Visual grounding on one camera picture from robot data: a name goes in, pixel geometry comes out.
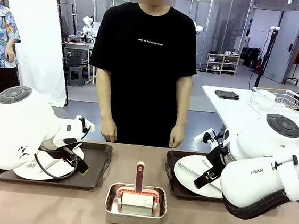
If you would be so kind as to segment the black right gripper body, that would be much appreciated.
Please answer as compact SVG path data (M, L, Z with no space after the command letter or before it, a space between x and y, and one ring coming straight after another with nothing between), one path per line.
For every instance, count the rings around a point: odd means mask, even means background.
M228 149L226 147L215 147L210 151L206 156L210 164L212 165L209 168L208 173L213 176L220 176L223 169L225 168L225 156L228 155Z

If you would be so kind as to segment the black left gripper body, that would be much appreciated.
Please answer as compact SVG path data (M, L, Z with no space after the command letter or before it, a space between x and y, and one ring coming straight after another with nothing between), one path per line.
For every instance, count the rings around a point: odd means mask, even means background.
M72 149L67 148L66 146L59 147L56 150L50 150L49 148L40 146L39 150L45 151L51 156L51 158L64 160L70 165L76 165L79 161L78 155L76 155L76 153Z

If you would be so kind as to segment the man's right hand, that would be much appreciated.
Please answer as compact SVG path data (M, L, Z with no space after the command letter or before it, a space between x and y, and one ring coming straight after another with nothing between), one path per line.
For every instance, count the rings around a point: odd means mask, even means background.
M116 142L117 127L112 119L105 118L101 121L101 134L107 142Z

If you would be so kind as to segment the man's left hand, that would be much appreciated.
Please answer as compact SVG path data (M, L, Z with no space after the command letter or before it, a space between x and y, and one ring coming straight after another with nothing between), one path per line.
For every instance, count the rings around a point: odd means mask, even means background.
M170 134L169 148L176 148L184 141L185 127L176 125Z

